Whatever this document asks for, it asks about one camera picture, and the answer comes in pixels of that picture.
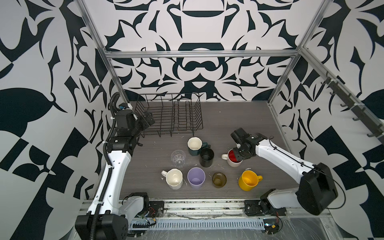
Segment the white mug red inside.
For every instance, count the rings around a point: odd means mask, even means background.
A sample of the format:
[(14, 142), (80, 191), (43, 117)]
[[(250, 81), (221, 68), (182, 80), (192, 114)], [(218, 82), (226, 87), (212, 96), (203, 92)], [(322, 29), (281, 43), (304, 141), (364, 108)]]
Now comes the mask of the white mug red inside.
[(242, 164), (242, 160), (238, 160), (233, 149), (229, 150), (227, 154), (221, 155), (221, 158), (227, 161), (228, 165), (236, 168)]

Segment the yellow mug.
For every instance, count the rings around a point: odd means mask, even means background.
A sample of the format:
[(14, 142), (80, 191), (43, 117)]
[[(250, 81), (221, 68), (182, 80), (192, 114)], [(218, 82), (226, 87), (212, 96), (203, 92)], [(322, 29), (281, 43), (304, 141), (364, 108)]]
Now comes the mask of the yellow mug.
[(258, 176), (251, 170), (246, 170), (239, 177), (238, 185), (243, 191), (249, 192), (254, 189), (262, 180), (262, 176)]

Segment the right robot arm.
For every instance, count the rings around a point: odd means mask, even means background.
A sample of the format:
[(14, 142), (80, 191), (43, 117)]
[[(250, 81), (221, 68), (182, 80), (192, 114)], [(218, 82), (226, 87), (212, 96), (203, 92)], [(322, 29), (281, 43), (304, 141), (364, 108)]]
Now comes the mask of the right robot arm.
[(233, 148), (237, 162), (261, 157), (284, 171), (299, 185), (293, 189), (271, 189), (262, 195), (257, 207), (259, 214), (273, 215), (286, 208), (303, 208), (318, 216), (339, 196), (339, 183), (332, 178), (327, 165), (316, 165), (300, 159), (260, 133), (251, 135), (239, 128), (232, 132), (231, 137), (237, 144)]

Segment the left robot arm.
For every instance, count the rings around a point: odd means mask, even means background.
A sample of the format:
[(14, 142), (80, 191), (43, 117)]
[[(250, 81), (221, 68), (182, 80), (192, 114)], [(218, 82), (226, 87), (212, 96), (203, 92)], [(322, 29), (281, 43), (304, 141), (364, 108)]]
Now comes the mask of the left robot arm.
[(77, 217), (75, 229), (82, 240), (125, 240), (135, 237), (130, 223), (144, 217), (150, 207), (147, 193), (133, 193), (120, 204), (124, 176), (139, 142), (141, 132), (155, 123), (151, 112), (138, 114), (131, 104), (117, 105), (119, 93), (114, 93), (108, 104), (112, 127), (103, 142), (106, 167), (96, 196), (85, 215)]

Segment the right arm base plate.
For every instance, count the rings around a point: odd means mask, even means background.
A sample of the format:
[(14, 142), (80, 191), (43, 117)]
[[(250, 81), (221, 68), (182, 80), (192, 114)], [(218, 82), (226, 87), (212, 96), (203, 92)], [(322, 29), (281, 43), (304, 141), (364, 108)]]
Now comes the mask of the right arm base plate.
[(286, 216), (286, 208), (274, 208), (267, 200), (245, 200), (244, 212), (249, 217)]

